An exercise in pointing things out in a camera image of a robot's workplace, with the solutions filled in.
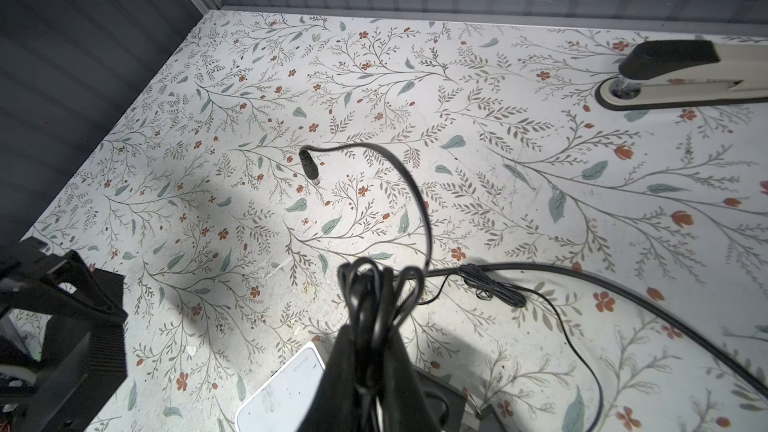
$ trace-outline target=stapler anvil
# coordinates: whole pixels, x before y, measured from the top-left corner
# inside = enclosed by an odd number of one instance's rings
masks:
[[[650,40],[595,90],[610,110],[768,102],[768,46]]]

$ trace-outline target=red flower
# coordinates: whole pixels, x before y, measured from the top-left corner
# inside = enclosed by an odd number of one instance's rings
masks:
[[[624,52],[624,49],[626,49],[627,47],[630,47],[630,46],[632,46],[632,44],[626,43],[623,40],[620,40],[619,42],[614,42],[612,44],[611,49],[618,50],[619,52]]]
[[[462,259],[467,257],[467,255],[462,252],[461,247],[456,247],[451,249],[451,257],[455,258],[456,262],[461,262]]]
[[[683,109],[683,113],[678,115],[679,118],[682,120],[687,120],[688,122],[692,121],[693,119],[696,119],[698,116],[696,115],[696,112],[692,109]]]
[[[627,148],[627,146],[619,146],[614,150],[616,152],[616,157],[620,158],[621,160],[629,160],[634,155],[634,152],[632,152],[632,149]]]
[[[614,311],[614,304],[616,303],[616,299],[610,296],[609,293],[606,291],[602,291],[600,294],[595,292],[593,295],[594,300],[598,301],[594,306],[597,308],[598,312],[602,312],[603,310],[613,312]]]
[[[694,218],[690,216],[685,210],[678,210],[672,215],[672,222],[677,224],[677,227],[692,226],[694,224]]]
[[[656,302],[664,300],[662,293],[653,287],[648,287],[648,290],[645,291],[645,293],[648,294],[648,297],[652,298]]]
[[[176,390],[184,389],[184,391],[186,391],[187,390],[187,379],[189,377],[190,377],[190,375],[189,374],[185,374],[184,372],[179,374],[179,378],[176,379],[176,385],[178,386],[178,388]]]
[[[632,409],[629,407],[624,408],[623,414],[621,412],[617,412],[616,418],[624,422],[624,428],[627,430],[632,430],[632,427],[643,426],[639,420],[632,418]]]
[[[662,325],[661,330],[667,332],[667,337],[674,339],[676,337],[683,337],[683,333],[678,331],[676,328],[667,325]]]
[[[498,408],[498,413],[502,416],[502,418],[512,417],[514,415],[512,410],[510,410],[509,406],[510,406],[509,400],[505,400],[504,404],[502,404],[501,402],[498,402],[496,404],[496,408]]]

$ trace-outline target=dark partition wall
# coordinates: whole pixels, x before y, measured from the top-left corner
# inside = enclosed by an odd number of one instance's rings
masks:
[[[0,244],[26,232],[201,17],[189,0],[0,0]]]

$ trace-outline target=tabletop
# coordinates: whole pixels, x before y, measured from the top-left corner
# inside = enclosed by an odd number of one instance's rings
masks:
[[[433,267],[601,274],[764,380],[768,105],[614,112],[594,99],[632,45],[668,38],[694,36],[209,12],[28,233],[125,276],[129,377],[89,429],[234,430],[303,344],[332,346],[340,264],[422,263],[397,172],[369,152],[319,154],[315,186],[304,144],[374,142],[402,158],[427,202]],[[564,316],[605,388],[598,430],[768,420],[764,398],[633,304],[502,275]],[[40,318],[15,320],[40,339]],[[401,334],[414,364],[522,430],[578,432],[594,416],[594,381],[536,297],[512,309],[452,278]]]

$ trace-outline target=table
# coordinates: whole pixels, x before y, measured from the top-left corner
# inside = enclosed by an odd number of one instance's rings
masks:
[[[298,348],[332,345],[346,320],[339,264],[421,264],[424,231],[396,172],[368,152],[318,155],[314,186],[305,143],[400,156],[428,203],[435,267],[602,274],[764,380],[768,106],[624,113],[594,100],[633,44],[673,37],[693,38],[208,13],[29,231],[126,276],[130,376],[90,430],[233,430]],[[762,397],[632,304],[573,279],[504,276],[565,316],[605,388],[600,430],[768,420]],[[39,319],[16,321],[39,338]],[[537,298],[512,310],[451,279],[401,332],[415,364],[510,424],[591,422],[594,382]]]

